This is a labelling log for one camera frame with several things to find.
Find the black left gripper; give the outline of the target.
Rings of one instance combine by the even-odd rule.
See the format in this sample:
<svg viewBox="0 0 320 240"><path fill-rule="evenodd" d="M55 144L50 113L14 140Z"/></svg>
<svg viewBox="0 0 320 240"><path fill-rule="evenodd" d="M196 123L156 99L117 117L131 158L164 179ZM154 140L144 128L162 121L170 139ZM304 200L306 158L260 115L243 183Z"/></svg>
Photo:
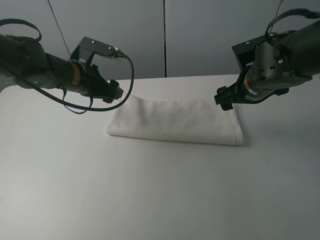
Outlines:
<svg viewBox="0 0 320 240"><path fill-rule="evenodd" d="M79 93L85 97L102 99L105 103L112 103L123 96L123 89L116 80L104 79L98 67L88 67L80 71Z"/></svg>

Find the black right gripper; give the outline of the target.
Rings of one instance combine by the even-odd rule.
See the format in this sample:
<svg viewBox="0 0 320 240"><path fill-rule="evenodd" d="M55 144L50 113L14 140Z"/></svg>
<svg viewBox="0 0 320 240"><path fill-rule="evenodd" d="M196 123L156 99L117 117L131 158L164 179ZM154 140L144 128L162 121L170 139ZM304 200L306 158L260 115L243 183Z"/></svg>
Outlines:
<svg viewBox="0 0 320 240"><path fill-rule="evenodd" d="M223 86L217 89L214 101L220 104L223 111L233 110L233 104L249 104L250 101L245 99L245 94L241 92L243 78L238 78L235 83L229 87Z"/></svg>

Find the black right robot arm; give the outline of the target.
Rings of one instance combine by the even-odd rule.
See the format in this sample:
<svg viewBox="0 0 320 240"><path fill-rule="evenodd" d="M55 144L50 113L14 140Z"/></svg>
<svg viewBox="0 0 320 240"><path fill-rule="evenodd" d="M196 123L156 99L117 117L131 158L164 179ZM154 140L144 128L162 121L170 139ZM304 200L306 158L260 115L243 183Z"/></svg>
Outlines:
<svg viewBox="0 0 320 240"><path fill-rule="evenodd" d="M235 83L217 89L214 101L222 110L234 104L258 104L272 95L312 80L320 73L320 23L316 21L298 31L271 33L285 50L271 46L264 36L232 46L240 68Z"/></svg>

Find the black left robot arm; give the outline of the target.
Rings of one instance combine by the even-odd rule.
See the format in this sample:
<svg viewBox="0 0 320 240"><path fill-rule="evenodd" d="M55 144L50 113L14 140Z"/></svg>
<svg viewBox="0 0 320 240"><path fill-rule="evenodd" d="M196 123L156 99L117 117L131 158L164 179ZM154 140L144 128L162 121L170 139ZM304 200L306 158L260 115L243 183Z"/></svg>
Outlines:
<svg viewBox="0 0 320 240"><path fill-rule="evenodd" d="M78 60L64 60L46 53L42 45L30 37L1 35L0 75L12 79L22 88L30 86L14 75L42 89L64 89L85 97L112 103L124 91L115 80L106 81L96 65Z"/></svg>

